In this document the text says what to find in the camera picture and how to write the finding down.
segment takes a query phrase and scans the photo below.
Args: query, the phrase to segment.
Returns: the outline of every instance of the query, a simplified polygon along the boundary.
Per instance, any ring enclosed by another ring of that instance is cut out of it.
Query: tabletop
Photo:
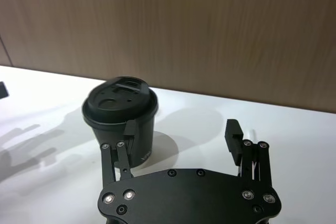
[[[0,67],[0,223],[105,223],[100,150],[81,106],[102,80]],[[169,168],[236,175],[227,119],[270,144],[282,210],[271,223],[329,224],[335,217],[336,114],[153,88],[153,152],[135,176]]]

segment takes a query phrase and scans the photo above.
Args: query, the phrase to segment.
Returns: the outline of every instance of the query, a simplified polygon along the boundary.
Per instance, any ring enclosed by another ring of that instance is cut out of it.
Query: coffee cup lid
[[[148,84],[135,77],[117,77],[94,88],[85,102],[85,116],[100,123],[135,119],[148,108]]]

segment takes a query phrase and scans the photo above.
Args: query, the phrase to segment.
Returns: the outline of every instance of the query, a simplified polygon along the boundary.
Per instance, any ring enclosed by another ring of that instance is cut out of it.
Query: black object
[[[5,83],[0,81],[0,99],[8,96],[8,92],[5,86]]]
[[[238,176],[170,169],[133,178],[125,146],[132,134],[134,128],[126,127],[124,141],[101,145],[103,190],[98,208],[107,224],[267,224],[279,214],[281,202],[271,186],[269,145],[243,140],[238,121],[227,120],[225,130]],[[116,161],[122,167],[118,182]]]
[[[117,77],[93,89],[82,112],[100,144],[116,150],[125,140],[130,167],[136,167],[151,155],[157,108],[158,99],[146,82]]]

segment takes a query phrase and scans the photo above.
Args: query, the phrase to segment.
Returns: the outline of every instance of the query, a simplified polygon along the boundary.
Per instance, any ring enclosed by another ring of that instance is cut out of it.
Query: wood panel
[[[2,66],[10,66],[11,63],[9,61],[9,58],[6,54],[5,48],[3,47],[0,39],[0,65]]]
[[[18,67],[336,112],[336,0],[0,0]]]

